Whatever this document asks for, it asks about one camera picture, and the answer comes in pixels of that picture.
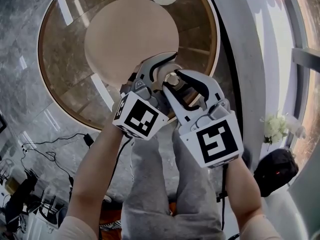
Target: round table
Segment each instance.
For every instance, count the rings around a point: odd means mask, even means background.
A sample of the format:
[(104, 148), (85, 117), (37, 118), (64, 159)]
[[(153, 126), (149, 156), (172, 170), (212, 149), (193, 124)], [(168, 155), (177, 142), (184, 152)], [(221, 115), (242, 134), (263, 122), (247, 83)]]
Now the round table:
[[(84, 42), (90, 21), (114, 1), (117, 0), (52, 0), (38, 36), (38, 65), (50, 96), (70, 117), (95, 130), (103, 128), (111, 110), (93, 82)], [(178, 30), (175, 62), (184, 69), (212, 76), (219, 55), (220, 29), (211, 1), (176, 0), (162, 7)], [(114, 102), (121, 99), (118, 88), (105, 82), (102, 86)], [(197, 95), (192, 92), (184, 99), (192, 105)]]

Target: white marker cube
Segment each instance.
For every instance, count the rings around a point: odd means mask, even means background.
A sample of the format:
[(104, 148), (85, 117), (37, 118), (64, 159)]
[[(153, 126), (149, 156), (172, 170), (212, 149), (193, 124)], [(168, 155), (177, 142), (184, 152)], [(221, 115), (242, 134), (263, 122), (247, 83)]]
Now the white marker cube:
[(234, 111), (180, 138), (202, 168), (221, 166), (241, 157), (244, 152)]
[(168, 120), (148, 101), (130, 91), (122, 98), (113, 124), (135, 138), (150, 140)]

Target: human arm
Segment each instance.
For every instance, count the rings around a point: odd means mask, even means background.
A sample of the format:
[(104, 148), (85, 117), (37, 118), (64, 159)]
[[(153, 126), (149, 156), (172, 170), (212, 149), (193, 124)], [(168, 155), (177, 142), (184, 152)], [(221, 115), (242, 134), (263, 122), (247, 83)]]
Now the human arm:
[(263, 214), (259, 186), (241, 158), (228, 165), (226, 191), (241, 232), (251, 218)]
[(111, 181), (122, 131), (111, 116), (79, 165), (67, 216), (80, 219), (98, 236), (102, 201)]

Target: gray pants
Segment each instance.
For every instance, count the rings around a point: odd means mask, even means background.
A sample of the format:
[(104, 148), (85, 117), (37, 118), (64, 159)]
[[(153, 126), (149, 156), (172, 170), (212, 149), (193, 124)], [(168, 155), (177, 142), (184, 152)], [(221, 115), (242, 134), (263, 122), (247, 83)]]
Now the gray pants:
[(176, 131), (172, 140), (179, 170), (176, 215), (170, 216), (157, 138), (137, 139), (131, 154), (133, 186), (121, 214), (122, 239), (225, 239), (208, 170), (199, 167)]

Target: black bag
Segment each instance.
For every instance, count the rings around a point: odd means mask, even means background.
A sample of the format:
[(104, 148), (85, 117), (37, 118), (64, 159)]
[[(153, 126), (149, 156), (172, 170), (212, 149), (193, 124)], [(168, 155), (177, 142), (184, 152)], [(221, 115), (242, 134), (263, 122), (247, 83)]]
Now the black bag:
[(287, 184), (298, 171), (298, 165), (289, 150), (279, 148), (272, 151), (260, 161), (254, 172), (261, 196), (265, 198)]

